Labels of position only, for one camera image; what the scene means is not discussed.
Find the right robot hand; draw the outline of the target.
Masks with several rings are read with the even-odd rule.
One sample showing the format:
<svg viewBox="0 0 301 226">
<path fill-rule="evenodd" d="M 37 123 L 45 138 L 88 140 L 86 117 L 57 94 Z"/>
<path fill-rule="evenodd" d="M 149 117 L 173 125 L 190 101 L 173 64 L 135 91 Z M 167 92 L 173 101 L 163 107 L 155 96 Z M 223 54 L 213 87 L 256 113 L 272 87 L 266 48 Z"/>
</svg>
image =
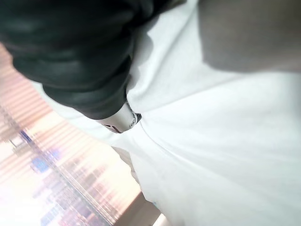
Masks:
<svg viewBox="0 0 301 226">
<path fill-rule="evenodd" d="M 127 102 L 135 32 L 175 0 L 3 0 L 0 41 L 14 68 L 54 101 L 115 133 L 141 115 Z"/>
</svg>

